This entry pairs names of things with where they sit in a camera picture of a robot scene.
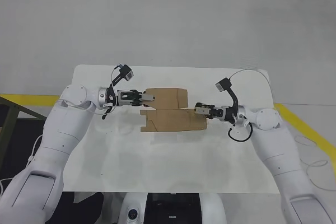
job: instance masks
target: table top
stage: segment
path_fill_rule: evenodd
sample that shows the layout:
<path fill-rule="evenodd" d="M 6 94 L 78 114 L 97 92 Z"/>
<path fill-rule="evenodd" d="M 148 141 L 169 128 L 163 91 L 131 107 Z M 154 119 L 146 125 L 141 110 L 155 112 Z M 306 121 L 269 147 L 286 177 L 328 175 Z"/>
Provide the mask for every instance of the table top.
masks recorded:
<path fill-rule="evenodd" d="M 114 66 L 80 65 L 72 83 L 109 86 Z M 131 66 L 134 77 L 116 90 L 177 87 L 188 90 L 188 104 L 231 106 L 227 92 L 215 83 L 239 69 Z M 256 71 L 231 79 L 240 105 L 272 108 L 267 80 Z M 208 120 L 206 130 L 141 133 L 146 119 L 142 107 L 117 107 L 105 120 L 94 115 L 83 140 L 64 170 L 64 191 L 76 192 L 214 192 L 278 193 L 270 172 L 250 141 L 229 139 L 230 124 Z M 246 138 L 246 130 L 240 137 Z"/>

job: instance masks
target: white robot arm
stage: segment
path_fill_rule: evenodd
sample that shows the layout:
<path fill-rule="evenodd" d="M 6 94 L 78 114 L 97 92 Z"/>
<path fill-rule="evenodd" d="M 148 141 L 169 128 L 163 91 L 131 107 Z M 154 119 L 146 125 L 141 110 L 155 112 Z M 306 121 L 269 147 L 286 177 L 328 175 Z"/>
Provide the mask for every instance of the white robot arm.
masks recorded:
<path fill-rule="evenodd" d="M 300 166 L 294 138 L 278 112 L 239 106 L 228 78 L 216 86 L 231 95 L 233 106 L 217 108 L 197 103 L 195 112 L 210 119 L 218 118 L 238 127 L 247 127 L 256 154 L 273 175 L 280 191 L 281 207 L 287 222 L 336 224 L 336 209 L 324 203 L 312 187 Z"/>
<path fill-rule="evenodd" d="M 132 78 L 132 71 L 125 66 L 113 86 L 122 78 Z M 13 178 L 0 199 L 0 223 L 37 224 L 50 219 L 63 190 L 66 162 L 86 134 L 96 108 L 110 111 L 113 106 L 107 107 L 108 103 L 140 106 L 154 99 L 136 90 L 118 93 L 113 96 L 112 85 L 92 90 L 81 85 L 66 87 L 47 117 L 34 159 Z"/>

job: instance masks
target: cardboard flap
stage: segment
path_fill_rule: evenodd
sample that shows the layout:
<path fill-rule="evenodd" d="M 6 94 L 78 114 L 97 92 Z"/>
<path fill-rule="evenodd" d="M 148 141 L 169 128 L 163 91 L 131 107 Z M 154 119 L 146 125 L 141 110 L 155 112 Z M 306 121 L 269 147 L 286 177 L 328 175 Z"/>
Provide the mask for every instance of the cardboard flap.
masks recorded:
<path fill-rule="evenodd" d="M 141 132 L 181 132 L 207 129 L 207 120 L 194 109 L 141 110 L 146 116 L 146 127 Z"/>
<path fill-rule="evenodd" d="M 182 88 L 148 88 L 146 94 L 153 95 L 154 101 L 144 104 L 156 110 L 171 110 L 188 107 L 188 91 Z"/>

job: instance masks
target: wire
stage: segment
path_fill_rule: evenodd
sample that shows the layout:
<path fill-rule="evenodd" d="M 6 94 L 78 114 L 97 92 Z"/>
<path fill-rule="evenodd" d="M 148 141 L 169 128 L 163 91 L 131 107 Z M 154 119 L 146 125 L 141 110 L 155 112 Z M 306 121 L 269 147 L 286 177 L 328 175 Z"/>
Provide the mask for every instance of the wire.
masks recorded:
<path fill-rule="evenodd" d="M 36 147 L 36 144 L 39 140 L 40 137 L 42 137 L 43 135 L 40 135 L 38 136 L 38 138 L 36 139 L 35 143 L 34 143 L 34 146 L 32 147 L 32 151 L 31 151 L 31 155 L 30 157 L 27 159 L 27 164 L 25 166 L 25 168 L 30 164 L 30 162 L 34 159 L 34 151 L 35 151 L 35 147 Z"/>
<path fill-rule="evenodd" d="M 268 82 L 269 87 L 270 87 L 270 93 L 271 93 L 271 97 L 273 98 L 273 102 L 275 102 L 275 98 L 274 98 L 273 90 L 272 90 L 272 88 L 271 88 L 270 81 L 269 81 L 269 79 L 264 75 L 264 73 L 262 73 L 261 71 L 259 71 L 259 70 L 257 70 L 257 69 L 248 69 L 248 68 L 244 68 L 244 69 L 241 69 L 241 70 L 239 70 L 239 71 L 233 73 L 233 74 L 229 77 L 229 79 L 231 79 L 234 75 L 236 75 L 236 74 L 238 74 L 238 73 L 240 73 L 240 72 L 242 72 L 242 71 L 256 71 L 256 72 L 260 73 L 261 75 L 263 75 L 264 78 L 265 78 L 265 80 Z"/>
<path fill-rule="evenodd" d="M 306 144 L 306 143 L 300 142 L 300 141 L 297 140 L 297 137 L 304 138 L 304 139 L 306 139 L 306 140 L 312 142 L 314 145 L 312 146 L 312 145 L 310 145 L 310 144 Z M 305 137 L 305 136 L 295 136 L 295 137 L 294 137 L 294 140 L 295 140 L 295 142 L 297 142 L 297 143 L 299 143 L 299 144 L 301 144 L 301 145 L 304 145 L 304 146 L 318 147 L 318 144 L 317 144 L 315 141 L 313 141 L 313 140 L 311 140 L 310 138 L 307 138 L 307 137 Z M 315 184 L 315 182 L 311 179 L 311 177 L 310 177 L 310 175 L 309 175 L 309 168 L 310 168 L 310 167 L 323 167 L 323 166 L 325 166 L 325 165 L 327 165 L 327 164 L 329 163 L 328 160 L 319 160 L 319 161 L 312 162 L 311 164 L 307 164 L 307 163 L 305 163 L 302 159 L 300 159 L 300 161 L 301 161 L 303 164 L 307 165 L 307 168 L 306 168 L 305 173 L 306 173 L 306 176 L 309 178 L 310 182 L 313 184 L 313 186 L 317 187 L 318 189 L 327 191 L 327 192 L 336 192 L 335 189 L 327 189 L 327 188 L 322 188 L 322 187 L 318 186 L 317 184 Z"/>
<path fill-rule="evenodd" d="M 28 165 L 30 164 L 30 162 L 33 160 L 36 144 L 37 144 L 38 140 L 39 140 L 42 136 L 43 136 L 43 135 L 38 136 L 37 139 L 35 140 L 34 146 L 32 147 L 31 155 L 30 155 L 30 157 L 27 159 L 27 164 L 26 164 L 25 168 L 27 168 Z M 1 200 L 1 197 L 2 197 L 2 195 L 3 195 L 3 193 L 4 193 L 4 187 L 3 187 L 3 185 L 2 185 L 2 182 L 5 181 L 5 180 L 12 180 L 12 179 L 13 179 L 13 178 L 5 178 L 5 179 L 0 180 L 0 200 Z"/>
<path fill-rule="evenodd" d="M 238 139 L 235 139 L 235 138 L 233 138 L 231 135 L 230 135 L 230 132 L 233 130 L 233 128 L 230 128 L 229 129 L 229 131 L 228 131 L 228 136 L 231 138 L 231 139 L 233 139 L 235 142 L 246 142 L 247 140 L 249 140 L 250 139 L 250 137 L 251 137 L 251 135 L 252 135 L 252 133 L 253 133 L 253 126 L 252 126 L 252 124 L 249 122 L 249 126 L 250 126 L 250 134 L 249 134 L 249 136 L 247 137 L 247 138 L 245 138 L 244 140 L 238 140 Z"/>
<path fill-rule="evenodd" d="M 5 179 L 0 180 L 0 199 L 1 199 L 2 195 L 3 195 L 3 193 L 4 193 L 4 187 L 3 187 L 3 185 L 2 185 L 2 182 L 3 182 L 4 180 L 12 180 L 12 179 L 13 179 L 13 178 L 5 178 Z"/>
<path fill-rule="evenodd" d="M 114 97 L 115 97 L 115 104 L 114 104 L 114 106 L 109 106 L 110 108 L 113 108 L 112 110 L 107 110 L 105 113 L 96 113 L 95 111 L 91 111 L 91 110 L 89 110 L 89 109 L 86 109 L 86 108 L 82 108 L 82 107 L 80 107 L 80 106 L 78 106 L 78 105 L 76 105 L 76 104 L 74 104 L 73 102 L 71 102 L 71 101 L 69 101 L 69 100 L 66 100 L 66 99 L 58 99 L 56 102 L 65 102 L 68 106 L 70 106 L 70 107 L 73 107 L 73 108 L 77 108 L 77 109 L 80 109 L 80 110 L 86 110 L 86 111 L 88 111 L 88 112 L 90 112 L 90 113 L 93 113 L 93 114 L 97 114 L 97 115 L 101 115 L 101 116 L 103 116 L 103 115 L 107 115 L 107 114 L 109 114 L 109 113 L 112 113 L 113 111 L 114 111 L 114 109 L 116 109 L 116 107 L 117 107 L 117 96 L 116 96 L 116 94 L 115 94 L 115 91 L 114 91 L 114 89 L 113 89 L 113 79 L 112 79 L 112 77 L 113 77 L 113 72 L 117 69 L 117 68 L 119 68 L 119 66 L 116 66 L 113 70 L 112 70 L 112 72 L 111 72 L 111 87 L 112 87 L 112 90 L 113 90 L 113 93 L 114 93 Z"/>

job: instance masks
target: white floor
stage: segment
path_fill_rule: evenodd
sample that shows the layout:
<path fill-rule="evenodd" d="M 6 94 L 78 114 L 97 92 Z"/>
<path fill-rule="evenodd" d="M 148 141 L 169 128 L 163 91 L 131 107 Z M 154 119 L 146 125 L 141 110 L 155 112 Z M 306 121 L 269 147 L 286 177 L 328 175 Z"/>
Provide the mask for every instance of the white floor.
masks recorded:
<path fill-rule="evenodd" d="M 336 146 L 336 0 L 0 0 L 0 94 L 60 95 L 75 66 L 117 63 L 266 69 L 275 101 Z M 311 176 L 335 188 L 329 166 Z M 222 197 L 231 223 L 283 223 L 278 195 Z"/>

